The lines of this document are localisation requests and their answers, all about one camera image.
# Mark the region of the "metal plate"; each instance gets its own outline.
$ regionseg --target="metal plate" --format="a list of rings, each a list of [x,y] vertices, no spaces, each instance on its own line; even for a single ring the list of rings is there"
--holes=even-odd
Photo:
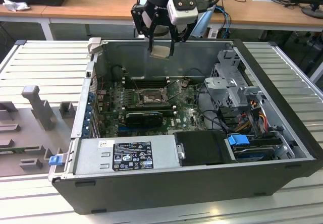
[[[62,101],[71,101],[76,110],[89,61],[86,41],[27,41],[25,45],[14,46],[0,64],[0,102],[11,101],[18,111],[10,113],[12,121],[1,121],[0,125],[19,124],[21,129],[19,132],[1,133],[0,140],[12,139],[13,147],[42,145],[45,149],[49,148],[52,154],[56,154],[58,148],[66,152],[73,119],[62,119],[58,107]],[[29,101],[22,97],[21,93],[27,85],[37,85],[40,99],[49,102],[53,111],[51,120],[54,122],[51,131],[44,131],[31,112]],[[38,158],[43,166],[39,170],[24,171],[19,167],[20,160],[24,158]],[[0,164],[0,176],[49,171],[44,154],[2,155]]]
[[[255,44],[245,43],[245,45],[249,50],[255,50]],[[303,73],[295,71],[297,66],[278,47],[271,47],[271,50],[272,53],[259,54],[255,51],[252,55],[317,142],[323,143],[323,125],[314,124],[314,126],[310,126],[311,124],[307,124],[308,122],[323,122],[323,99],[313,90],[315,86],[308,83],[308,78]],[[250,72],[246,70],[246,74],[252,84],[256,85]]]

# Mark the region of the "desk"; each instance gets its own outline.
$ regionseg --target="desk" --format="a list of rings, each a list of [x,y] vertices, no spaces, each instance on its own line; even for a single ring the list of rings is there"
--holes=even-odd
[[[29,11],[8,12],[0,9],[0,21],[40,23],[47,40],[55,39],[51,23],[133,25],[130,9],[136,0],[66,0],[61,7],[33,6]],[[322,31],[323,21],[274,2],[224,0],[231,15],[231,28],[259,30]],[[210,21],[213,30],[221,27],[222,14]]]

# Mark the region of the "warning label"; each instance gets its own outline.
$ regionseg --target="warning label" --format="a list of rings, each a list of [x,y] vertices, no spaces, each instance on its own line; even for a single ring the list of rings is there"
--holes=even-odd
[[[114,144],[112,169],[114,171],[153,169],[151,142]]]

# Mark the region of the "blue latch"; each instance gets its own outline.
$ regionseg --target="blue latch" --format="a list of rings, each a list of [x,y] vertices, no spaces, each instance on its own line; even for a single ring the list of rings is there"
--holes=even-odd
[[[249,145],[249,139],[246,135],[231,135],[228,137],[230,146],[232,145]]]
[[[48,164],[52,165],[63,165],[63,155],[55,155],[49,158]]]
[[[88,94],[88,100],[89,100],[89,101],[93,101],[93,100],[94,100],[94,98],[95,98],[94,93],[89,92],[89,94]]]

